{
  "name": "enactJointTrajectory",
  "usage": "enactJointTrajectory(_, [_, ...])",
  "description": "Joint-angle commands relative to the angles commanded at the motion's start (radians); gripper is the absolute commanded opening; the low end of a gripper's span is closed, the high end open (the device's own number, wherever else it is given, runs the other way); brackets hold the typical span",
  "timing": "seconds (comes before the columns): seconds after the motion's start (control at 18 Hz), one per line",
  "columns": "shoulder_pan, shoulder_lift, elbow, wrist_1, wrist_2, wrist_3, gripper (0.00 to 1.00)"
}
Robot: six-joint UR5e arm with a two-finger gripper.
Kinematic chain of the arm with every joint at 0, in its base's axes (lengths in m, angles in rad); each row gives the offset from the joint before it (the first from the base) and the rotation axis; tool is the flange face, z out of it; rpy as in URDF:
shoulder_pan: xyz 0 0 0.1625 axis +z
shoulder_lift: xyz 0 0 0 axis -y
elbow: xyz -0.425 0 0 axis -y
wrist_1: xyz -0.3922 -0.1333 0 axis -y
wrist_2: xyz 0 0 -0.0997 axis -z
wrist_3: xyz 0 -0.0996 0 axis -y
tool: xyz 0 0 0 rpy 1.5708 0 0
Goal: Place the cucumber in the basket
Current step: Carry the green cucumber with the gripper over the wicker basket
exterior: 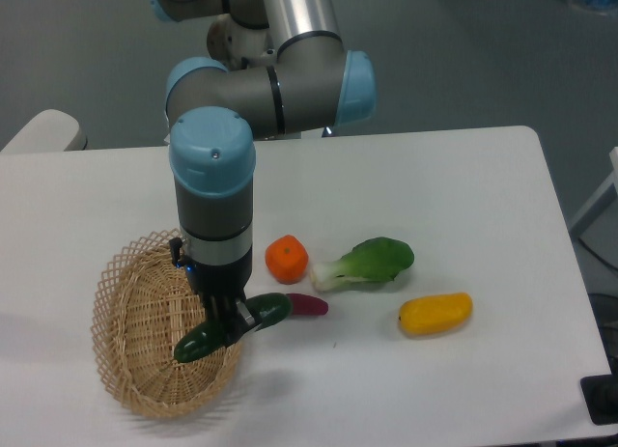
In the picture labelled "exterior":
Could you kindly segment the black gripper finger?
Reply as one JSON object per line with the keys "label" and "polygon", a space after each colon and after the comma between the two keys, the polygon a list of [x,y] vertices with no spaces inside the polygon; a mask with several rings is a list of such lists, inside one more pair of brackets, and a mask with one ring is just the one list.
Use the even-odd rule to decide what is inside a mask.
{"label": "black gripper finger", "polygon": [[208,323],[217,328],[222,344],[226,343],[227,300],[222,296],[209,295],[205,298],[205,309]]}
{"label": "black gripper finger", "polygon": [[252,315],[246,304],[237,299],[233,306],[233,314],[227,324],[227,339],[238,342],[245,334],[258,329],[258,319]]}

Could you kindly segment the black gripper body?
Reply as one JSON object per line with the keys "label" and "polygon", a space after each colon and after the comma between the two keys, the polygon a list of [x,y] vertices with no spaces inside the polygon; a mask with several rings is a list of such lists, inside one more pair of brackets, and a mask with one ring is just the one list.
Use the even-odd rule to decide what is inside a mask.
{"label": "black gripper body", "polygon": [[210,297],[246,301],[244,292],[252,273],[252,249],[242,257],[224,265],[209,265],[191,258],[179,237],[169,241],[172,264],[184,270],[188,284],[203,301]]}

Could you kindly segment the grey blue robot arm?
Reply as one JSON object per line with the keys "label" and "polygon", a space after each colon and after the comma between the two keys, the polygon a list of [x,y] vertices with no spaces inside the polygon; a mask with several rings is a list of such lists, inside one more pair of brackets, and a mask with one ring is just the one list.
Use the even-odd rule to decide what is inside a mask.
{"label": "grey blue robot arm", "polygon": [[166,83],[169,160],[182,237],[170,244],[225,346],[260,328],[252,267],[255,141],[340,126],[376,108],[372,63],[342,42],[331,0],[149,0],[156,15],[224,23],[221,54],[178,63]]}

